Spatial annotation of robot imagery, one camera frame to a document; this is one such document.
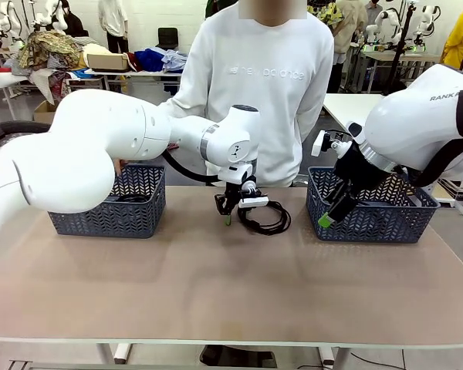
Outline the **cream cushion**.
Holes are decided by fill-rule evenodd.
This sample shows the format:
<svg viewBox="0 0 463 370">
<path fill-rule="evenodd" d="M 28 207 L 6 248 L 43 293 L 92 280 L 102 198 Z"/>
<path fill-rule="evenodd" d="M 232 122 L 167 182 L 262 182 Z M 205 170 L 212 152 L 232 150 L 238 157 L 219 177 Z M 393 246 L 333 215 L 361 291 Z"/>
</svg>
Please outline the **cream cushion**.
<svg viewBox="0 0 463 370">
<path fill-rule="evenodd" d="M 79 55 L 79 67 L 99 68 L 103 64 L 103 60 L 113 53 L 109 49 L 96 43 L 89 43 L 82 47 Z"/>
</svg>

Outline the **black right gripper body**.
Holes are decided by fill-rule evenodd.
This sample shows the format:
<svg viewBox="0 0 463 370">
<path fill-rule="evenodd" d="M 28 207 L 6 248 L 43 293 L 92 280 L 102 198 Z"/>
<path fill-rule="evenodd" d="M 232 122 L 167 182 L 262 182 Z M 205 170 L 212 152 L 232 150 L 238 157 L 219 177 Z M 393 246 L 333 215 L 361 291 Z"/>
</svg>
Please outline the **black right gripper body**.
<svg viewBox="0 0 463 370">
<path fill-rule="evenodd" d="M 379 169 L 360 152 L 359 146 L 352 142 L 347 152 L 337 160 L 333 173 L 340 179 L 338 191 L 356 197 L 363 190 L 374 190 L 390 174 Z"/>
</svg>

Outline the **white clothes table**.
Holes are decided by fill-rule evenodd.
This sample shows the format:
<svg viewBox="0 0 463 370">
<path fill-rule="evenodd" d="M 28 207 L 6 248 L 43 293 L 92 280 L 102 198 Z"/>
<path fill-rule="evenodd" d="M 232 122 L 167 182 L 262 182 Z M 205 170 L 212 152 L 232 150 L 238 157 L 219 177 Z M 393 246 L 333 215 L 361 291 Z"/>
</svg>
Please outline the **white clothes table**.
<svg viewBox="0 0 463 370">
<path fill-rule="evenodd" d="M 182 76 L 178 72 L 101 72 L 92 69 L 86 69 L 85 73 L 101 77 L 106 90 L 110 90 L 111 86 L 120 86 L 123 93 L 128 93 L 128 86 L 132 85 L 160 86 L 172 95 L 180 89 Z"/>
</svg>

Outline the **black chair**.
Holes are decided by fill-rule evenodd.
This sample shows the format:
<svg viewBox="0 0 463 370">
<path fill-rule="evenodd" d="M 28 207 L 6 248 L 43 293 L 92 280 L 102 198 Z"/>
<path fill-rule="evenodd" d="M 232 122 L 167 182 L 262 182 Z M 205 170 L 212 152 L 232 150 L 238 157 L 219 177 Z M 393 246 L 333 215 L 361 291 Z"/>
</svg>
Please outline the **black chair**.
<svg viewBox="0 0 463 370">
<path fill-rule="evenodd" d="M 179 46 L 177 28 L 159 28 L 157 30 L 158 44 L 157 47 L 170 50 L 176 49 Z"/>
</svg>

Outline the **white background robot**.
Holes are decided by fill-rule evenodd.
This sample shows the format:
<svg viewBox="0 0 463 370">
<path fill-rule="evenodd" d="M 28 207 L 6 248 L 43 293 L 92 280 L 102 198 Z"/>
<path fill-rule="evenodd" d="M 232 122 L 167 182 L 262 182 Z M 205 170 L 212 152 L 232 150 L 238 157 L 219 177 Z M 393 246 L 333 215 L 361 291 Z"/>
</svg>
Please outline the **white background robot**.
<svg viewBox="0 0 463 370">
<path fill-rule="evenodd" d="M 39 31 L 42 27 L 52 26 L 55 32 L 65 35 L 68 25 L 64 17 L 63 1 L 46 0 L 45 10 L 45 13 L 35 14 L 34 30 Z"/>
<path fill-rule="evenodd" d="M 414 47 L 419 52 L 423 52 L 426 49 L 426 39 L 434 34 L 434 24 L 441 16 L 441 8 L 439 6 L 426 5 L 423 7 L 422 12 L 421 21 L 414 32 Z"/>
<path fill-rule="evenodd" d="M 17 16 L 15 5 L 12 0 L 0 4 L 0 39 L 11 37 L 12 41 L 20 38 L 22 24 Z"/>
<path fill-rule="evenodd" d="M 369 43 L 376 42 L 377 35 L 381 32 L 382 24 L 386 20 L 388 20 L 390 25 L 396 29 L 400 28 L 400 20 L 397 10 L 395 8 L 388 8 L 383 10 L 375 18 L 375 21 L 366 27 L 367 41 Z"/>
</svg>

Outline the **dark blue cloth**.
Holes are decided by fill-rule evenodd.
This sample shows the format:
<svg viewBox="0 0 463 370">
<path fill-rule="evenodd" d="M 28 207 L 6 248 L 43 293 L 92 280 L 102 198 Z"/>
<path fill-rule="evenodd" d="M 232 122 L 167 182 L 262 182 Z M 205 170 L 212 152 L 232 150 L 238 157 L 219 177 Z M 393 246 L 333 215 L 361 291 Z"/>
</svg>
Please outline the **dark blue cloth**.
<svg viewBox="0 0 463 370">
<path fill-rule="evenodd" d="M 161 72 L 164 69 L 164 55 L 153 49 L 136 51 L 134 55 L 144 71 Z"/>
</svg>

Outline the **bystander in white shirt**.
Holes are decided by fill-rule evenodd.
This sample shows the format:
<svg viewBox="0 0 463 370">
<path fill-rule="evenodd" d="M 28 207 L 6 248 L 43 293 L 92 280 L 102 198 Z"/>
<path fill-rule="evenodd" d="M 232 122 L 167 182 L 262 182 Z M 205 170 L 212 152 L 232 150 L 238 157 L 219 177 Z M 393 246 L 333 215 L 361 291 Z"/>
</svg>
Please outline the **bystander in white shirt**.
<svg viewBox="0 0 463 370">
<path fill-rule="evenodd" d="M 100 27 L 106 33 L 109 51 L 128 52 L 128 17 L 123 0 L 98 0 L 97 13 Z"/>
</svg>

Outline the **white table leg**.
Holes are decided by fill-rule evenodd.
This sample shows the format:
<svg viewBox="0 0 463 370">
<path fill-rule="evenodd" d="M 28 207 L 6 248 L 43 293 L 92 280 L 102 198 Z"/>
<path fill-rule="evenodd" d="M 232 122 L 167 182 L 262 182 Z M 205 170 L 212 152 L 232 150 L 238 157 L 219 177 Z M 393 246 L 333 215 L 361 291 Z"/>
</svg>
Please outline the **white table leg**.
<svg viewBox="0 0 463 370">
<path fill-rule="evenodd" d="M 132 351 L 132 344 L 119 343 L 115 347 L 115 352 L 108 343 L 99 343 L 96 349 L 100 356 L 101 362 L 106 365 L 126 365 Z"/>
<path fill-rule="evenodd" d="M 334 348 L 330 346 L 318 347 L 321 365 L 325 370 L 346 370 L 346 365 L 351 354 L 350 348 L 338 348 L 334 353 Z"/>
</svg>

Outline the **light blue shirt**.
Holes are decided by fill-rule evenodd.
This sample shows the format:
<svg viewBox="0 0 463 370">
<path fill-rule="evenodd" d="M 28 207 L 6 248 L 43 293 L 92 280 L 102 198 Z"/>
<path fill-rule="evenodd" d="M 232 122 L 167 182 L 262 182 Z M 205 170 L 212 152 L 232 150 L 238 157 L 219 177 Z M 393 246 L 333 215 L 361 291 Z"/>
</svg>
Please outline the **light blue shirt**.
<svg viewBox="0 0 463 370">
<path fill-rule="evenodd" d="M 184 69 L 187 60 L 187 54 L 176 50 L 167 50 L 161 61 L 165 72 L 178 72 Z"/>
</svg>

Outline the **open cardboard floor box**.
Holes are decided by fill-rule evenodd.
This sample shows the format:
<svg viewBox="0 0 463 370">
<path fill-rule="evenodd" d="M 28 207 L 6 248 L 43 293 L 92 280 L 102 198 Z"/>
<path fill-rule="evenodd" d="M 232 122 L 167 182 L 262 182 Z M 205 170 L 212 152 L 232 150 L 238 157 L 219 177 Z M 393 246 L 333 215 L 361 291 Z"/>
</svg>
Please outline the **open cardboard floor box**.
<svg viewBox="0 0 463 370">
<path fill-rule="evenodd" d="M 51 104 L 47 100 L 44 100 L 35 108 L 33 120 L 39 123 L 51 124 L 58 105 L 57 102 Z"/>
</svg>

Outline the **bystander in beige jacket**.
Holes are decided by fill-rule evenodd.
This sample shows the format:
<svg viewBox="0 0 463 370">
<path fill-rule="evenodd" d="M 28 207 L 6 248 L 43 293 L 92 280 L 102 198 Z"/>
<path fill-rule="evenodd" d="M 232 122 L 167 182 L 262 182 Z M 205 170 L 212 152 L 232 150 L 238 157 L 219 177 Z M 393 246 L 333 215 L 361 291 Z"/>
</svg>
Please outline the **bystander in beige jacket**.
<svg viewBox="0 0 463 370">
<path fill-rule="evenodd" d="M 367 10 L 361 0 L 336 0 L 343 20 L 333 30 L 334 56 L 333 66 L 327 87 L 328 93 L 338 93 L 350 43 L 355 33 L 363 31 L 367 24 Z"/>
</svg>

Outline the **bystander in black top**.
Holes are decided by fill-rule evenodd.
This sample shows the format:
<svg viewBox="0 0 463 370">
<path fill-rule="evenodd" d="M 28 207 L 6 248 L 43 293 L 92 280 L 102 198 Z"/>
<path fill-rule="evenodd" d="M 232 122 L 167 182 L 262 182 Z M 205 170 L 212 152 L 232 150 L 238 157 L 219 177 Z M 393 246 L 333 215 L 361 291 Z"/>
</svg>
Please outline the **bystander in black top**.
<svg viewBox="0 0 463 370">
<path fill-rule="evenodd" d="M 72 37 L 86 36 L 86 30 L 84 29 L 83 24 L 81 20 L 71 12 L 68 0 L 62 0 L 62 9 L 64 20 L 67 24 L 65 33 Z"/>
</svg>

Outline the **patterned clothes pile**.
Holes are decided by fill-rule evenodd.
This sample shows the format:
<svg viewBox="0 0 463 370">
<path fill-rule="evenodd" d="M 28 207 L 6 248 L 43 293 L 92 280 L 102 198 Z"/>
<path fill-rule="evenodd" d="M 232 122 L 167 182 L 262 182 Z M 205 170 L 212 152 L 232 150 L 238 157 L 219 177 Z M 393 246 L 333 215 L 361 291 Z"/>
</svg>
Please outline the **patterned clothes pile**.
<svg viewBox="0 0 463 370">
<path fill-rule="evenodd" d="M 17 60 L 22 69 L 46 68 L 51 57 L 61 69 L 75 69 L 82 51 L 74 38 L 53 31 L 33 32 L 19 50 Z"/>
</svg>

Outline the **grey-blue plastic basket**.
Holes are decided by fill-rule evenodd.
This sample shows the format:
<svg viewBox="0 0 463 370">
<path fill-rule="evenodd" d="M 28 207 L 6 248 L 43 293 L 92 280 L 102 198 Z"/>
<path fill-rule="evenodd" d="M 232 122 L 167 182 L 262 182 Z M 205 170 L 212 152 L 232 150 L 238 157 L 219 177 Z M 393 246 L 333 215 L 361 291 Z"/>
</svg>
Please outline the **grey-blue plastic basket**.
<svg viewBox="0 0 463 370">
<path fill-rule="evenodd" d="M 392 174 L 378 188 L 361 192 L 357 206 L 342 222 L 325 227 L 319 219 L 330 208 L 326 198 L 339 182 L 332 167 L 309 168 L 306 208 L 322 241 L 414 244 L 440 207 L 426 191 Z"/>
<path fill-rule="evenodd" d="M 110 195 L 99 206 L 49 217 L 60 235 L 147 239 L 154 235 L 165 206 L 165 167 L 133 163 L 115 177 Z"/>
</svg>

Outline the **black tripod pole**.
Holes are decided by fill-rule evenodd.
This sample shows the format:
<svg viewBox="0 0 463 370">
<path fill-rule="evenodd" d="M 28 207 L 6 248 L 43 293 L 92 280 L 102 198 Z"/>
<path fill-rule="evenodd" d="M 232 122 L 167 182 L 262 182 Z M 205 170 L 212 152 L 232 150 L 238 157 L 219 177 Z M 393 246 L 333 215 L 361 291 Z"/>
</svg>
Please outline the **black tripod pole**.
<svg viewBox="0 0 463 370">
<path fill-rule="evenodd" d="M 404 19 L 403 28 L 401 29 L 401 37 L 400 37 L 400 41 L 397 44 L 397 49 L 394 55 L 393 62 L 391 64 L 390 73 L 389 73 L 386 85 L 383 89 L 384 96 L 389 95 L 391 93 L 391 90 L 393 89 L 393 84 L 394 84 L 395 76 L 397 73 L 397 68 L 399 66 L 400 57 L 404 53 L 405 39 L 407 37 L 408 29 L 409 29 L 410 22 L 411 22 L 411 17 L 414 14 L 414 11 L 416 9 L 414 0 L 404 0 L 402 4 L 407 5 L 406 17 Z"/>
</svg>

